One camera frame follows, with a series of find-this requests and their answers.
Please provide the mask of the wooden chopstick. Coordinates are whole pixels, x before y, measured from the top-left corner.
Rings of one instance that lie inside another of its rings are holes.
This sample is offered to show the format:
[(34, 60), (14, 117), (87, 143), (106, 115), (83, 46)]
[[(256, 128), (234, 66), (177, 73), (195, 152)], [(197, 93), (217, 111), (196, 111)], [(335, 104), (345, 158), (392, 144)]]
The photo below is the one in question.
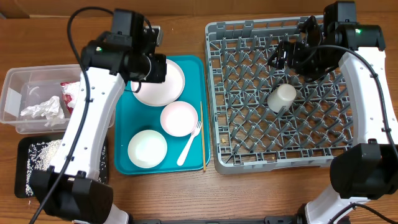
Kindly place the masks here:
[(201, 146), (203, 159), (203, 172), (206, 172), (206, 149), (205, 149), (205, 134), (204, 134), (204, 119), (203, 119), (203, 103), (200, 102), (200, 121), (201, 121)]

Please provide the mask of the pink saucer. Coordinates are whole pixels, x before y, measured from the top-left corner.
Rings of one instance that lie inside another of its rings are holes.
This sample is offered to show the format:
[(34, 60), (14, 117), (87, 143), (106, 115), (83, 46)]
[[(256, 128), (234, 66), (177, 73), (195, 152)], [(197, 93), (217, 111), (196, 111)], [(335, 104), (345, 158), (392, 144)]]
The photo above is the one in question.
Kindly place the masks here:
[(160, 124), (163, 130), (174, 137), (183, 137), (190, 134), (197, 125), (198, 113), (187, 102), (174, 101), (161, 112)]

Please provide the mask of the white plastic fork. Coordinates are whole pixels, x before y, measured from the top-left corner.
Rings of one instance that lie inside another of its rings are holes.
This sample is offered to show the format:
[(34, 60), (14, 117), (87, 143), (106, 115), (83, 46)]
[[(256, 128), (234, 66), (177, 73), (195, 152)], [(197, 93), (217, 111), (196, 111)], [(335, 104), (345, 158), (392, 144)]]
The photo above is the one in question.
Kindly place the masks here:
[(198, 134), (201, 131), (201, 126), (202, 126), (202, 122), (199, 121), (197, 123), (197, 125), (195, 126), (194, 130), (191, 132), (191, 135), (190, 135), (190, 137), (189, 137), (189, 139), (188, 139), (183, 151), (181, 152), (180, 156), (177, 159), (177, 165), (178, 166), (182, 166), (184, 164), (194, 138), (196, 136), (198, 136)]

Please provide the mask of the black rectangular tray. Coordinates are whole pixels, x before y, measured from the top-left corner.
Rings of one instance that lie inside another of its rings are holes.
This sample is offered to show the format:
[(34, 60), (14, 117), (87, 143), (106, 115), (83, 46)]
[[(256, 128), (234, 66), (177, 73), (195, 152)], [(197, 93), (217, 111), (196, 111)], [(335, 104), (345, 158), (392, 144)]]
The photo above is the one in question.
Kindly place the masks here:
[(16, 179), (14, 193), (18, 198), (28, 198), (25, 194), (25, 178), (27, 172), (27, 157), (28, 148), (33, 143), (38, 143), (42, 141), (53, 141), (63, 138), (63, 133), (58, 134), (47, 134), (41, 136), (31, 136), (23, 138), (18, 144), (17, 151), (17, 165), (16, 165)]

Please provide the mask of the teal plastic tray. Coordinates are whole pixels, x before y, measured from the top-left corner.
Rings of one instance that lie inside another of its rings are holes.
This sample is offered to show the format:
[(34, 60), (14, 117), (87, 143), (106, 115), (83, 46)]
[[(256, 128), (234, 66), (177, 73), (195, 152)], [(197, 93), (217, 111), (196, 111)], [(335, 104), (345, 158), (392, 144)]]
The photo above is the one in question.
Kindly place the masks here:
[[(201, 60), (193, 55), (171, 56), (167, 59), (180, 66), (185, 75), (185, 88), (179, 96), (180, 101), (190, 103), (200, 119), (200, 102), (203, 103), (203, 119), (206, 149), (206, 164), (210, 161), (210, 125), (208, 120), (208, 103), (206, 95), (205, 71)], [(124, 175), (143, 175), (166, 172), (201, 170), (203, 168), (201, 136), (194, 138), (187, 159), (182, 166), (177, 159), (183, 151), (189, 137), (174, 137), (167, 134), (160, 124), (163, 106), (148, 106), (141, 103), (131, 92), (137, 83), (128, 83), (126, 91), (116, 106), (114, 165)], [(140, 131), (151, 129), (159, 132), (167, 141), (165, 159), (157, 166), (143, 169), (135, 166), (129, 159), (127, 147), (131, 138)]]

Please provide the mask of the red snack wrapper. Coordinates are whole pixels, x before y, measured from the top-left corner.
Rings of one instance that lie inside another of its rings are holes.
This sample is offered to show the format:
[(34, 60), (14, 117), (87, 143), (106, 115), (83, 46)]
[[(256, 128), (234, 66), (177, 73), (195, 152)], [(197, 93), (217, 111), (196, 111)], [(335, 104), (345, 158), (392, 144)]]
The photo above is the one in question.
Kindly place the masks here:
[(78, 98), (80, 82), (63, 82), (60, 86), (62, 88), (62, 98), (66, 104), (67, 110), (72, 114)]

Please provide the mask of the clear plastic waste bin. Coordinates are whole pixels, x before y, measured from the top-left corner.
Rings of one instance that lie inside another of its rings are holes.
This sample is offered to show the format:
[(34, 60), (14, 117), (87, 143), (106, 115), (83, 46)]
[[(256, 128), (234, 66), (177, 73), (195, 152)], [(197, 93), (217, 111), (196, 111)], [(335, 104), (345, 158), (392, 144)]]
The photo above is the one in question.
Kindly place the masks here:
[[(77, 64), (20, 67), (10, 69), (5, 76), (1, 92), (1, 123), (16, 128), (19, 134), (64, 132), (70, 113), (62, 100), (63, 82), (78, 82), (81, 68)], [(28, 106), (39, 105), (52, 96), (60, 98), (65, 118), (50, 125), (44, 116), (21, 116)]]

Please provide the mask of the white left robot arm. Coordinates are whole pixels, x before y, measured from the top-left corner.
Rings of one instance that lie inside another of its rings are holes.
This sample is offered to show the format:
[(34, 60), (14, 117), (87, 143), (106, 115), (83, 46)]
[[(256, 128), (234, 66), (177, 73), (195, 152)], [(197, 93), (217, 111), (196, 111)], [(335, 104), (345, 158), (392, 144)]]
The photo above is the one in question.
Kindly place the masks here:
[(160, 27), (144, 15), (115, 9), (111, 30), (75, 51), (81, 68), (79, 94), (62, 142), (45, 170), (34, 170), (30, 186), (38, 212), (78, 223), (132, 223), (115, 206), (111, 186), (98, 180), (104, 139), (128, 82), (162, 83), (166, 57), (155, 52)]

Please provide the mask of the large white plate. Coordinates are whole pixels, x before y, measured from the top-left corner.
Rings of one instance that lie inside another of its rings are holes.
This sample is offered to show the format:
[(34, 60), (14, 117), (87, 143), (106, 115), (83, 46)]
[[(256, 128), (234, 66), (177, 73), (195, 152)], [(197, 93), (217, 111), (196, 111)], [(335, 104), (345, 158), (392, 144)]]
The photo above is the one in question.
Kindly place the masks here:
[(142, 83), (133, 95), (148, 106), (165, 106), (176, 101), (185, 88), (185, 75), (179, 65), (167, 59), (167, 74), (163, 83)]

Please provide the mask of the white cup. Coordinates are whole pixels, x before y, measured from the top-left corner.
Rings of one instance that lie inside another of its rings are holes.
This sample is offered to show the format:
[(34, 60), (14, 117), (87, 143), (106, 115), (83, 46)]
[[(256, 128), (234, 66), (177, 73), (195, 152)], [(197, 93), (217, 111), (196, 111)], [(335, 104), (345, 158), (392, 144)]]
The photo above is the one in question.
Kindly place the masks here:
[(267, 104), (272, 111), (278, 113), (281, 109), (289, 109), (296, 96), (297, 91), (294, 86), (285, 83), (269, 95)]

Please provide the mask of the cooked rice with peanuts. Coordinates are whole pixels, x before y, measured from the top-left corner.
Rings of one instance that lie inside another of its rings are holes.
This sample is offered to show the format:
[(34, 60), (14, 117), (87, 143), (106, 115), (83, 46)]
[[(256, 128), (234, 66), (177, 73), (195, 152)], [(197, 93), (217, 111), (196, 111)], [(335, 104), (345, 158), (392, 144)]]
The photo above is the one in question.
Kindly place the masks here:
[[(27, 172), (25, 178), (25, 194), (28, 197), (32, 197), (34, 195), (31, 186), (29, 185), (29, 181), (32, 175), (33, 170), (41, 170), (46, 171), (50, 165), (50, 161), (58, 151), (58, 148), (61, 144), (61, 139), (53, 140), (53, 141), (42, 141), (38, 143), (33, 143), (28, 148), (28, 157), (27, 157)], [(99, 164), (100, 176), (98, 180), (102, 183), (107, 183), (108, 181), (108, 159), (107, 159), (107, 150), (106, 146), (103, 146), (101, 151), (101, 160)]]

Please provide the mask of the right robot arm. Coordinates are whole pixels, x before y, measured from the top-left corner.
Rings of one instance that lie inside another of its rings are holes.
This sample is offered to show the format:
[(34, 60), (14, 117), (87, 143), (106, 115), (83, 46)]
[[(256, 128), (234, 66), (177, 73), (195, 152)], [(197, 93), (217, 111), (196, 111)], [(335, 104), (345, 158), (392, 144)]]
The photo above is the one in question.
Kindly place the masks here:
[(269, 57), (277, 69), (288, 67), (307, 82), (339, 68), (353, 115), (352, 148), (330, 165), (330, 185), (307, 203), (298, 223), (346, 223), (355, 208), (397, 191), (397, 118), (385, 73), (382, 29), (357, 21), (353, 1), (337, 1), (298, 27), (303, 42), (283, 41)]

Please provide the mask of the white paper napkin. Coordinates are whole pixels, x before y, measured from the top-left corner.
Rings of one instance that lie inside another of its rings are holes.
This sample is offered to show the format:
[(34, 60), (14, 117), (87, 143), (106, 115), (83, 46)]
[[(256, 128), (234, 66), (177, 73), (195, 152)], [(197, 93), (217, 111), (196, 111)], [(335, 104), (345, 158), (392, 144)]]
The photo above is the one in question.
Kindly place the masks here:
[(46, 117), (46, 119), (64, 119), (65, 114), (60, 104), (58, 96), (52, 96), (49, 100), (39, 105), (28, 106), (20, 112), (21, 116), (31, 116), (32, 118)]

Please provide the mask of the white bowl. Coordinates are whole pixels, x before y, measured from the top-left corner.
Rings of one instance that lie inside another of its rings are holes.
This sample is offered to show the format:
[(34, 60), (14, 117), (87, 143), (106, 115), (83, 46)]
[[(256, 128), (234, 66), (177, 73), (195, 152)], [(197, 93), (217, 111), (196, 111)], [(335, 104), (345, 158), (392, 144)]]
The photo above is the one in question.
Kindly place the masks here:
[(159, 132), (143, 130), (135, 134), (127, 147), (130, 161), (143, 169), (159, 165), (167, 154), (167, 141)]

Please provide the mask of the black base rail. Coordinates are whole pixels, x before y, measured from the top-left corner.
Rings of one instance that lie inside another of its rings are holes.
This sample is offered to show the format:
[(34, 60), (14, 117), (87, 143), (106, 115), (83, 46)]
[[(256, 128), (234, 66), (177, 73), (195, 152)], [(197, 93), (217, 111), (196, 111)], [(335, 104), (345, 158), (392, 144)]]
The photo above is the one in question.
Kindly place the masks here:
[(223, 220), (174, 220), (159, 219), (134, 220), (130, 215), (127, 224), (307, 224), (302, 214), (294, 216), (267, 216), (263, 219), (223, 219)]

